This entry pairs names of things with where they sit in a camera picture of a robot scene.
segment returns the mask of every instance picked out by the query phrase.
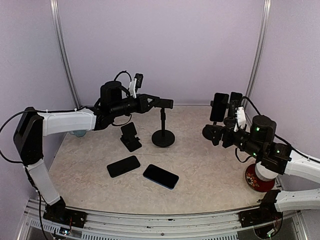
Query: round black base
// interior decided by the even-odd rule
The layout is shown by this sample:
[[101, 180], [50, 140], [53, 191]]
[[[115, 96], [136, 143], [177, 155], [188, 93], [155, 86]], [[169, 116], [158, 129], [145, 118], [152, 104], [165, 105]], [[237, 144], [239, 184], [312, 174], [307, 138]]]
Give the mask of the round black base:
[[175, 135], [169, 130], [164, 130], [164, 136], [162, 136], [162, 130], [158, 130], [152, 134], [151, 139], [154, 145], [160, 148], [166, 148], [171, 146], [175, 142], [176, 138]]

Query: table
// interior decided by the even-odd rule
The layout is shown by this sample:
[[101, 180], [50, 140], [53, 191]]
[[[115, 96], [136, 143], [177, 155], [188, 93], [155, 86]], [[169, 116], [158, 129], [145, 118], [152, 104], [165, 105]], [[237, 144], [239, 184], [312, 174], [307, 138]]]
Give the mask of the table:
[[[160, 109], [134, 113], [142, 147], [130, 153], [122, 144], [120, 127], [89, 131], [83, 137], [67, 134], [50, 167], [49, 175], [67, 206], [127, 214], [193, 214], [256, 206], [264, 193], [251, 189], [235, 147], [213, 146], [202, 136], [209, 121], [209, 106], [174, 106], [166, 109], [166, 128], [175, 143], [159, 148], [151, 141], [160, 129]], [[119, 117], [116, 124], [125, 123]], [[135, 155], [141, 167], [111, 178], [107, 165]], [[239, 154], [241, 159], [247, 155]], [[149, 164], [179, 176], [173, 190], [143, 177]]]

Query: robotic arm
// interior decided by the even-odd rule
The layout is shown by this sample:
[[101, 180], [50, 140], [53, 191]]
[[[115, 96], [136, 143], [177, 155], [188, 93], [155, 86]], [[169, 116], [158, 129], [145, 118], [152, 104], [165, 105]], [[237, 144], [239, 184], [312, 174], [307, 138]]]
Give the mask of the robotic arm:
[[27, 107], [13, 136], [25, 172], [33, 187], [47, 203], [43, 218], [83, 228], [86, 213], [66, 209], [63, 198], [55, 189], [43, 160], [43, 137], [72, 131], [99, 131], [114, 123], [116, 117], [146, 113], [151, 108], [173, 108], [173, 100], [137, 94], [143, 75], [137, 73], [129, 89], [119, 81], [109, 81], [100, 88], [100, 98], [93, 107], [74, 111], [38, 112]]
[[[260, 114], [254, 116], [250, 132], [246, 131], [246, 116], [241, 102], [248, 98], [236, 94], [238, 97], [230, 100], [228, 116], [223, 120], [224, 126], [207, 124], [202, 131], [203, 136], [211, 140], [214, 146], [222, 141], [224, 148], [235, 145], [240, 151], [255, 158], [255, 174], [262, 181], [268, 182], [278, 174], [286, 174], [320, 183], [320, 159], [305, 155], [289, 144], [274, 142], [277, 124], [269, 117]], [[211, 106], [210, 119], [225, 115], [226, 107], [222, 110], [221, 104]], [[320, 209], [320, 188], [305, 191], [270, 190], [260, 201], [258, 209], [242, 211], [239, 215], [241, 225], [249, 227], [270, 222], [274, 217], [279, 218], [283, 211], [307, 209]]]

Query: black phone stand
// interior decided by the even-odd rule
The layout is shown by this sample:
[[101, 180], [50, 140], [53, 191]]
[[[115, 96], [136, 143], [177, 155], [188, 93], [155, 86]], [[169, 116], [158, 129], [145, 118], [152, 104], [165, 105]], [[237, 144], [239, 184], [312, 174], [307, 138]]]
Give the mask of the black phone stand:
[[166, 130], [166, 113], [165, 109], [161, 108], [160, 110], [160, 117], [161, 117], [161, 130], [156, 131], [152, 135], [152, 142], [154, 145], [160, 147], [160, 148], [166, 148], [171, 146], [175, 142], [175, 135], [169, 131]]
[[139, 142], [140, 138], [136, 136], [137, 130], [133, 122], [122, 126], [121, 131], [122, 136], [120, 140], [130, 153], [142, 147], [141, 143]]

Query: phone stand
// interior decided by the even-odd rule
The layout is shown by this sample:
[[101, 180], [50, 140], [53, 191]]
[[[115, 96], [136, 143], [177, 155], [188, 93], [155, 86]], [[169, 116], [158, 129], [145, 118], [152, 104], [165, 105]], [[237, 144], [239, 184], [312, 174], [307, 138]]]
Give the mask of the phone stand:
[[120, 140], [130, 153], [142, 147], [141, 143], [139, 142], [140, 138], [136, 136], [137, 130], [133, 122], [122, 126], [121, 131], [122, 136]]
[[164, 108], [161, 108], [160, 110], [160, 117], [161, 117], [161, 129], [156, 131], [152, 135], [151, 139], [154, 145], [160, 148], [166, 148], [171, 146], [175, 142], [176, 138], [171, 131], [166, 130], [166, 113]]

